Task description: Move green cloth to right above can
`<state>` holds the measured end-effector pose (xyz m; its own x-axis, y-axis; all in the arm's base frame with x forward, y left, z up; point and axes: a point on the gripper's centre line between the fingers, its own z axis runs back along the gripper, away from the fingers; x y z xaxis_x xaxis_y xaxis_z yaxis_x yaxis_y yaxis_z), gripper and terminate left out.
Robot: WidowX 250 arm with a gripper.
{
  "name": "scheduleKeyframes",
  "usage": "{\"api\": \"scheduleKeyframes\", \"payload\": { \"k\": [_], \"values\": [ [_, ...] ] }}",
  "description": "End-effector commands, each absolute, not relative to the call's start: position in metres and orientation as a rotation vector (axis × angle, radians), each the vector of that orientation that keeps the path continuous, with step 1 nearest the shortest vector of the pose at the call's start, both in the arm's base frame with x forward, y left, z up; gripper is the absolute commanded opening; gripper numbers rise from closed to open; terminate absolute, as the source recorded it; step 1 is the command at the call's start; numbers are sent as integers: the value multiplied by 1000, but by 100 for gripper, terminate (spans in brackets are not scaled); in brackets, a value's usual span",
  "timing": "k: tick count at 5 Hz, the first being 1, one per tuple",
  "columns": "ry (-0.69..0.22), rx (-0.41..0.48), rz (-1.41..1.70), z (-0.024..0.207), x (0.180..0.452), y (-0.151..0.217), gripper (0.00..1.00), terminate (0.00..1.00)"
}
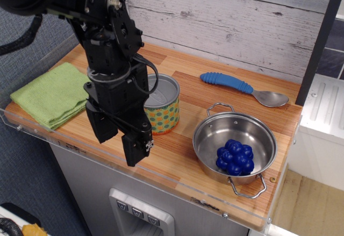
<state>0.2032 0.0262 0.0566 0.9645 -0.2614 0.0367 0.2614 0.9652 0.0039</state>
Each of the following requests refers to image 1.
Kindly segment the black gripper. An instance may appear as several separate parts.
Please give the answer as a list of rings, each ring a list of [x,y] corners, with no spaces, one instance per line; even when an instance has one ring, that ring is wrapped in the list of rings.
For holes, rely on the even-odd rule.
[[[134,63],[124,75],[105,74],[89,67],[87,75],[86,112],[96,138],[102,144],[121,130],[127,165],[134,167],[149,156],[154,146],[152,127],[144,111],[149,96],[146,65]]]

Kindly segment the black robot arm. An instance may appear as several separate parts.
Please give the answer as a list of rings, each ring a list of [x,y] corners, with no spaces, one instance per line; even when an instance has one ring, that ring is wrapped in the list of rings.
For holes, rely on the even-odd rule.
[[[31,44],[46,13],[65,19],[85,50],[89,82],[86,111],[94,134],[105,142],[122,132],[127,165],[148,157],[152,126],[144,103],[154,88],[148,85],[150,61],[139,54],[142,31],[129,17],[126,0],[1,0],[2,9],[32,16],[28,30],[1,46],[5,55]]]

